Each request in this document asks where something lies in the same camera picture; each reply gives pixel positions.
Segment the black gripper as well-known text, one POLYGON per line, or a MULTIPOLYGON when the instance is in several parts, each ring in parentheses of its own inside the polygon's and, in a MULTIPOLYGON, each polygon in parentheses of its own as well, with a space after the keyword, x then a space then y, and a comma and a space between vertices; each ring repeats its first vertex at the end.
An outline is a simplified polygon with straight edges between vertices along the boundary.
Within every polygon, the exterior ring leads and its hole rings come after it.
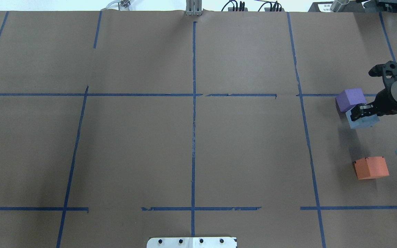
POLYGON ((387 89, 383 89, 377 93, 372 103, 355 105, 350 112, 351 121, 373 115, 395 115, 397 114, 397 101, 388 93, 387 89))

